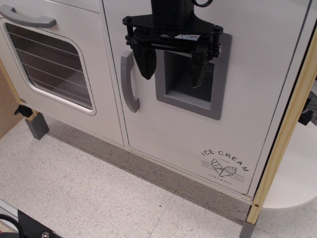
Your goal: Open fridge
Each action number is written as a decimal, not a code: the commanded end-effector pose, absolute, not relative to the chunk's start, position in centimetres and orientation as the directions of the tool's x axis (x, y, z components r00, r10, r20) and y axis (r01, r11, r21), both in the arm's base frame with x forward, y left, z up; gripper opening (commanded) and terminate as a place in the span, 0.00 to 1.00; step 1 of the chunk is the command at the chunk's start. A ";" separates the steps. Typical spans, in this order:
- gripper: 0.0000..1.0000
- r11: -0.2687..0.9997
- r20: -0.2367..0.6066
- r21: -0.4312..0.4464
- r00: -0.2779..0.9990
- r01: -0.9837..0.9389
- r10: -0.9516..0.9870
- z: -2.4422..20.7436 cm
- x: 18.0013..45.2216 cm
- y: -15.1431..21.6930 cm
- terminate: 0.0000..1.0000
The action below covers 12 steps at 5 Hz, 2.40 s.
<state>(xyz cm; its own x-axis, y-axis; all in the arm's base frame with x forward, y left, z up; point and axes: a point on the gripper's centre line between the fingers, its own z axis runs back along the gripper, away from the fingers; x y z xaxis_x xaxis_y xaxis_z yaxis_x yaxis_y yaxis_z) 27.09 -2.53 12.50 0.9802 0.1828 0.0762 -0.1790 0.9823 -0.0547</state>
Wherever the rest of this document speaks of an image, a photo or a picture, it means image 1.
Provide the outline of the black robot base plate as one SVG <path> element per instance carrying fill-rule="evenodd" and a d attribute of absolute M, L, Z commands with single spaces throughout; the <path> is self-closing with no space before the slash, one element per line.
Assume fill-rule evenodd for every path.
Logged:
<path fill-rule="evenodd" d="M 25 238 L 61 238 L 59 234 L 18 210 L 18 223 Z"/>

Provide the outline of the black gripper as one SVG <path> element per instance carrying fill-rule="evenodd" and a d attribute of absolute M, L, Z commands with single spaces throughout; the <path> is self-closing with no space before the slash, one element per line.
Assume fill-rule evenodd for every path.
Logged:
<path fill-rule="evenodd" d="M 211 2 L 199 5 L 195 0 L 153 0 L 151 14 L 127 16 L 122 20 L 127 27 L 126 44 L 132 46 L 145 79 L 153 76 L 157 63 L 155 49 L 160 49 L 191 53 L 191 86 L 201 85 L 208 58 L 220 55 L 223 28 L 198 18 L 194 6 L 205 7 Z"/>

